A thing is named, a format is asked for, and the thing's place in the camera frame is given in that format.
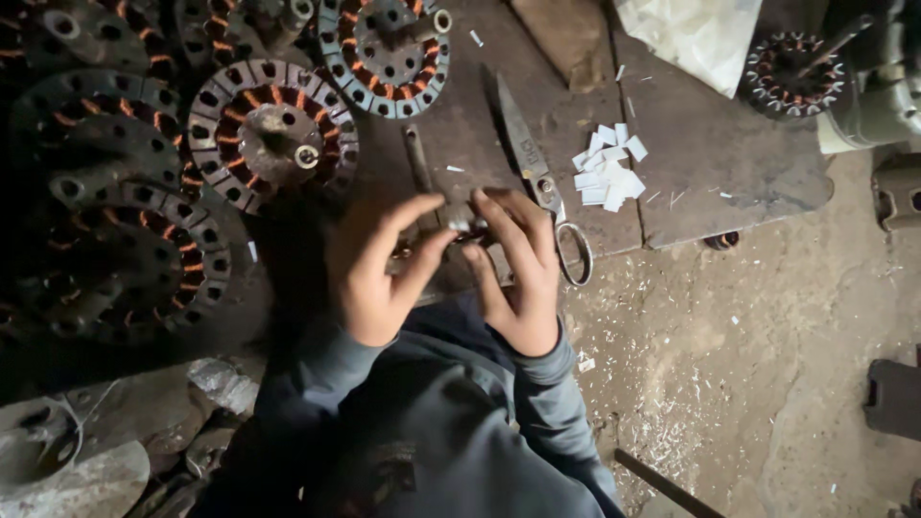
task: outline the white plastic bag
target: white plastic bag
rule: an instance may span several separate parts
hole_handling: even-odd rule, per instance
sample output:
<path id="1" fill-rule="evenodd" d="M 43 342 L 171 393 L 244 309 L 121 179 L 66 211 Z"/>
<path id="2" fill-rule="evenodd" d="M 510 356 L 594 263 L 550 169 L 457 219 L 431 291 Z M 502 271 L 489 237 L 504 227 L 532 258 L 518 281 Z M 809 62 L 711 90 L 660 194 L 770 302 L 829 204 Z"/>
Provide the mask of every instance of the white plastic bag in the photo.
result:
<path id="1" fill-rule="evenodd" d="M 745 66 L 761 0 L 613 0 L 624 30 L 728 98 Z"/>

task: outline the person's right hand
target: person's right hand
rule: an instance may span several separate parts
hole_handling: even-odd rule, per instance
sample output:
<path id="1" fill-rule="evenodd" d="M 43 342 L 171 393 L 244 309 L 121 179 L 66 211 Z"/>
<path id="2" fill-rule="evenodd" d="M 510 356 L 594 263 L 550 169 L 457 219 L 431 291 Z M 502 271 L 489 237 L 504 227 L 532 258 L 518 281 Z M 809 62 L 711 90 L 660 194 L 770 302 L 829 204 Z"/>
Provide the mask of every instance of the person's right hand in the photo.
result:
<path id="1" fill-rule="evenodd" d="M 546 212 L 521 191 L 477 189 L 473 202 L 505 249 L 515 286 L 507 300 L 489 253 L 477 244 L 464 247 L 480 284 L 480 309 L 487 324 L 524 356 L 543 356 L 559 339 L 556 292 L 560 266 L 554 228 Z"/>

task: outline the plastic wrapping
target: plastic wrapping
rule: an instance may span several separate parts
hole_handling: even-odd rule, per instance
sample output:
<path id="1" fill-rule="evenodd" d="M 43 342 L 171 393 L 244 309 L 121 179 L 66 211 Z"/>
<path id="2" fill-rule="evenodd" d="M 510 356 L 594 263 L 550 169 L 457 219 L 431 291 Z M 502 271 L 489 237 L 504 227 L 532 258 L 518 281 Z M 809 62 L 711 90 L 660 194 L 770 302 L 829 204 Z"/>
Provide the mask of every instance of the plastic wrapping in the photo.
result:
<path id="1" fill-rule="evenodd" d="M 220 359 L 198 359 L 189 364 L 189 381 L 219 406 L 242 414 L 256 401 L 259 384 L 238 374 L 233 365 Z"/>
<path id="2" fill-rule="evenodd" d="M 613 0 L 626 33 L 732 98 L 761 0 Z"/>

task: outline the person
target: person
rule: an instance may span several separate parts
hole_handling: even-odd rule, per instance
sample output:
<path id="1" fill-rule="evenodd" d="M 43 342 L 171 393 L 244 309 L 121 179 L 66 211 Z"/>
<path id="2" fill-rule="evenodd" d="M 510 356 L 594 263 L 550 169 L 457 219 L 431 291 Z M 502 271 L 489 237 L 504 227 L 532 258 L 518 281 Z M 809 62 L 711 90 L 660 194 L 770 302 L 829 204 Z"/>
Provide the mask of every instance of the person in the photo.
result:
<path id="1" fill-rule="evenodd" d="M 397 276 L 386 264 L 444 198 L 356 204 L 325 253 L 338 318 L 266 374 L 191 516 L 623 517 L 556 314 L 552 223 L 519 191 L 472 202 L 505 250 L 510 294 L 467 244 L 476 300 L 413 311 L 456 233 L 424 241 Z"/>

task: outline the dirty floor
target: dirty floor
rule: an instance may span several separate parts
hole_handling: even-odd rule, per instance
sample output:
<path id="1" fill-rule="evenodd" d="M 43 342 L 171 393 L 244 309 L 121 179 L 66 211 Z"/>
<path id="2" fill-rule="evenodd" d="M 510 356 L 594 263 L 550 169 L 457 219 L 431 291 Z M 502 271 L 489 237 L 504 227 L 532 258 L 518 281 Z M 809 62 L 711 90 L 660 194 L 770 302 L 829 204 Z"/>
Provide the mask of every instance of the dirty floor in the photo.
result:
<path id="1" fill-rule="evenodd" d="M 684 516 L 619 445 L 729 517 L 883 516 L 921 442 L 867 429 L 867 366 L 915 364 L 921 230 L 876 224 L 869 152 L 837 155 L 818 212 L 597 264 L 565 323 L 602 458 L 631 516 Z"/>

